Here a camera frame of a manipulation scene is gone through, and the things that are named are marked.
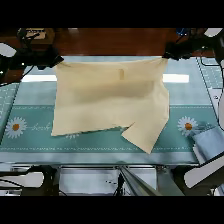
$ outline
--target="daisy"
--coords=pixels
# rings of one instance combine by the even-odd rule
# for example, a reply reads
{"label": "daisy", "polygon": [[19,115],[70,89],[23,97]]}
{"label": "daisy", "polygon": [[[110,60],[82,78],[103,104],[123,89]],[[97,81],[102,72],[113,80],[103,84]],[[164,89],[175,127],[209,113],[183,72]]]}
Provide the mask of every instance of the daisy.
{"label": "daisy", "polygon": [[27,125],[25,119],[14,117],[14,119],[11,119],[11,121],[8,122],[5,131],[8,138],[17,138],[23,134],[23,131],[25,131],[26,128]]}
{"label": "daisy", "polygon": [[178,125],[177,125],[178,130],[181,131],[182,135],[185,135],[185,137],[187,137],[191,133],[191,130],[197,126],[198,124],[194,120],[194,118],[190,118],[186,116],[179,119]]}
{"label": "daisy", "polygon": [[65,136],[66,138],[73,139],[79,137],[79,134],[68,134]]}

